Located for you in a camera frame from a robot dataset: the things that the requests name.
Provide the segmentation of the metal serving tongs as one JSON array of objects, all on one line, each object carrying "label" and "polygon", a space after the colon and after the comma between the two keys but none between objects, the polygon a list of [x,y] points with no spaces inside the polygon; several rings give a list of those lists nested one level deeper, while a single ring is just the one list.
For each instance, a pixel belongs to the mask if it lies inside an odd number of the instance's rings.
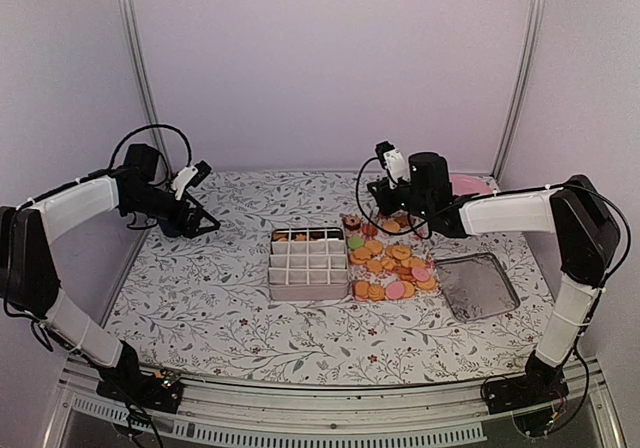
[{"label": "metal serving tongs", "polygon": [[386,218],[380,214],[377,208],[372,208],[369,214],[365,217],[361,231],[365,237],[375,238],[378,236],[384,236],[382,231]]}]

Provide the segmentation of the green round cookie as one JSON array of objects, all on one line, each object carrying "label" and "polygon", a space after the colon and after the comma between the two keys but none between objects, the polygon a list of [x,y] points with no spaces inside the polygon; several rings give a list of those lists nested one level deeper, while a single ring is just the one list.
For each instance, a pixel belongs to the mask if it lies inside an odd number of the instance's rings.
[{"label": "green round cookie", "polygon": [[352,236],[347,240],[347,245],[351,250],[356,250],[365,245],[365,241],[360,236]]}]

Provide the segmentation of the brown flower cookie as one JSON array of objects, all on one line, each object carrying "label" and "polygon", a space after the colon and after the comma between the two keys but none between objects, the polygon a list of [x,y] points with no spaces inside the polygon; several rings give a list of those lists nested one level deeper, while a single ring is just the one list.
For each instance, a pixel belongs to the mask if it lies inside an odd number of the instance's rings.
[{"label": "brown flower cookie", "polygon": [[326,235],[323,232],[312,232],[309,235],[310,239],[313,241],[325,240]]}]

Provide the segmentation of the metal tin with white dividers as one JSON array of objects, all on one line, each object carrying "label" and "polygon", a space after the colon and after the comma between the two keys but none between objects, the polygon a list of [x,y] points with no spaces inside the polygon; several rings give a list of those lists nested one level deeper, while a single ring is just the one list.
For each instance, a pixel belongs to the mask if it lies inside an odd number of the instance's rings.
[{"label": "metal tin with white dividers", "polygon": [[[325,240],[313,241],[312,232]],[[274,233],[287,233],[288,241],[274,241]],[[292,234],[307,235],[292,241]],[[271,233],[268,288],[272,300],[282,302],[331,301],[348,295],[348,255],[344,231],[338,227],[281,228]]]}]

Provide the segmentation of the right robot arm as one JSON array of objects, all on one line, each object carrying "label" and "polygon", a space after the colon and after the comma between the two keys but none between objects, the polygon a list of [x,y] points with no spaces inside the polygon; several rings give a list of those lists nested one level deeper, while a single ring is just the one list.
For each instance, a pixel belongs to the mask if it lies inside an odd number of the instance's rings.
[{"label": "right robot arm", "polygon": [[383,216],[404,213],[408,229],[467,239],[488,234],[554,237],[560,288],[544,333],[517,383],[537,404],[556,385],[554,372],[577,352],[609,279],[626,261],[632,230],[623,211],[582,174],[543,186],[457,195],[448,163],[435,152],[404,157],[388,142],[375,148],[382,178],[366,188]]}]

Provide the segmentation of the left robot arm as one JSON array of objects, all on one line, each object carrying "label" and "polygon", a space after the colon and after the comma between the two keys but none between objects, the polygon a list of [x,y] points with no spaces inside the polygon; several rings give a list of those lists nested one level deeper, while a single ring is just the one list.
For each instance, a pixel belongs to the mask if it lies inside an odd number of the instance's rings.
[{"label": "left robot arm", "polygon": [[195,238],[220,223],[190,189],[211,172],[189,162],[161,187],[155,180],[159,152],[145,144],[128,148],[121,166],[109,165],[19,206],[1,209],[1,309],[30,323],[44,345],[52,339],[111,371],[111,387],[128,402],[148,394],[148,380],[128,363],[136,353],[94,318],[116,280],[132,237],[109,234],[116,216],[138,215],[171,236]]}]

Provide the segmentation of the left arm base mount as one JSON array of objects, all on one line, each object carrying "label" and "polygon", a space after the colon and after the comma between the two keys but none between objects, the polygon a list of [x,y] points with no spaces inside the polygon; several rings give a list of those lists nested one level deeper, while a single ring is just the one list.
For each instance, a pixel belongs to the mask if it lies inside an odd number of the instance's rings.
[{"label": "left arm base mount", "polygon": [[96,393],[132,406],[176,414],[182,401],[184,385],[180,381],[168,384],[155,375],[118,373],[115,369],[99,369],[100,382]]}]

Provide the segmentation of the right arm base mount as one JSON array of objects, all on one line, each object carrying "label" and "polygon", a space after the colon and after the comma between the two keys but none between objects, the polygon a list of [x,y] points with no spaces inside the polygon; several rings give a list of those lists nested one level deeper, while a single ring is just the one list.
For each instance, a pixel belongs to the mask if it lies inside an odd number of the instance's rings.
[{"label": "right arm base mount", "polygon": [[551,370],[547,377],[542,370],[515,377],[487,379],[480,396],[490,414],[504,413],[552,401],[563,401],[569,394],[564,372]]}]

